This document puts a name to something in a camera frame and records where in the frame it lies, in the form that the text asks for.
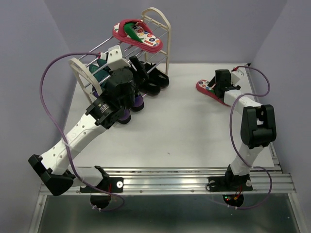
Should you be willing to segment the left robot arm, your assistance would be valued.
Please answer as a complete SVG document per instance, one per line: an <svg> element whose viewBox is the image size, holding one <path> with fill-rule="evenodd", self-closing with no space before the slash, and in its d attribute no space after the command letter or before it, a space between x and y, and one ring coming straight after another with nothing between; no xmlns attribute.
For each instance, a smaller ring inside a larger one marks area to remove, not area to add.
<svg viewBox="0 0 311 233"><path fill-rule="evenodd" d="M149 79L149 74L136 56L129 60L129 65L112 70L103 92L67 134L61 133L58 143L45 153L29 158L29 164L54 196L60 196L74 186L109 195L122 192L123 178L111 178L100 166L79 172L73 159L116 122L129 123L131 109L135 112L143 109L143 97L138 93L138 87Z"/></svg>

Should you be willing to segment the purple loafer one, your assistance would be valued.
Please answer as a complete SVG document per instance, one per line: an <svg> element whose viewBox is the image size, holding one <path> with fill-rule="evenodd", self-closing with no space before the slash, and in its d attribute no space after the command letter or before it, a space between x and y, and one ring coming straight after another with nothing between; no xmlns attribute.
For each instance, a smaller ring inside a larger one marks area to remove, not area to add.
<svg viewBox="0 0 311 233"><path fill-rule="evenodd" d="M139 112L144 108L144 99L141 94L137 95L134 100L134 105L132 106L132 110L134 112Z"/></svg>
<svg viewBox="0 0 311 233"><path fill-rule="evenodd" d="M93 91L93 95L96 98L98 98L99 95L98 95L95 87L92 87L92 91ZM129 123L130 120L131 120L130 110L129 109L125 109L124 110L124 115L121 118L119 118L118 123L125 125L125 124Z"/></svg>

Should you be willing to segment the pink sandal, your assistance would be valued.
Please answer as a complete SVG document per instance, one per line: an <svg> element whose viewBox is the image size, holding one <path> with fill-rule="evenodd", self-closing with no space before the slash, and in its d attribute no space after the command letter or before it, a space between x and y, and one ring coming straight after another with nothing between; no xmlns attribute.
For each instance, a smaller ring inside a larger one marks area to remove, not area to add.
<svg viewBox="0 0 311 233"><path fill-rule="evenodd" d="M196 89L200 93L203 93L203 94L211 97L212 99L216 100L217 102L221 103L222 105L228 106L227 104L224 103L223 100L216 97L214 90L211 87L209 87L208 84L209 84L209 81L207 81L207 80L199 80L196 84Z"/></svg>
<svg viewBox="0 0 311 233"><path fill-rule="evenodd" d="M142 20L123 20L114 25L112 35L119 41L136 46L148 53L157 53L163 48L162 40L156 37Z"/></svg>

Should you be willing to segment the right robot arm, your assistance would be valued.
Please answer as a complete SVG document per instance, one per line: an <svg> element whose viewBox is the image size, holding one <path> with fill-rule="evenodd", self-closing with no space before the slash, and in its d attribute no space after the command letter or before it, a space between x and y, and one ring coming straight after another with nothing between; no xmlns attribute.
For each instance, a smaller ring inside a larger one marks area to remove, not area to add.
<svg viewBox="0 0 311 233"><path fill-rule="evenodd" d="M224 176L209 177L208 190L211 192L251 191L250 170L262 150L276 139L274 108L251 99L251 93L243 93L236 83L243 76L238 67L218 69L209 86L216 99L230 106L230 118L234 112L242 116L241 146L233 146L236 157L227 167Z"/></svg>

